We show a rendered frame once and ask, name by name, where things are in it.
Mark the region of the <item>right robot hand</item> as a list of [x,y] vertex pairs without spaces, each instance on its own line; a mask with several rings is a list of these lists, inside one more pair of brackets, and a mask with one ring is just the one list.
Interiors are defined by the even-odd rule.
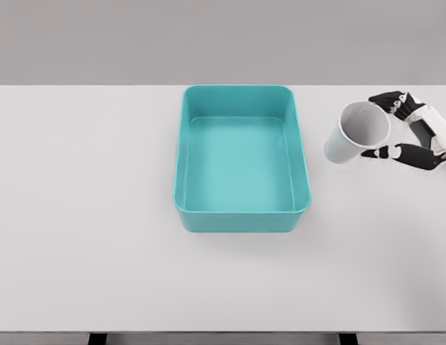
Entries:
[[446,119],[435,107],[402,91],[380,93],[368,100],[406,123],[419,144],[385,145],[378,149],[368,149],[360,154],[361,157],[391,159],[425,171],[446,163]]

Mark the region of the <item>white paper cup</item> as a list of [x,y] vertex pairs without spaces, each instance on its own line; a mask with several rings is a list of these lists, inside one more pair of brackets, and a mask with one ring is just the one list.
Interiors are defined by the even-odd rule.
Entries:
[[381,107],[369,101],[352,102],[338,116],[324,153],[330,162],[343,164],[366,150],[379,148],[390,133],[388,114]]

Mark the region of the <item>teal plastic basket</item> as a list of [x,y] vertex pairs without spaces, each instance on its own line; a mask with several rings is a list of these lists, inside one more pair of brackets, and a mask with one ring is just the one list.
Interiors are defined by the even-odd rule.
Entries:
[[287,233],[311,203],[296,99],[281,85],[182,96],[173,202],[193,233]]

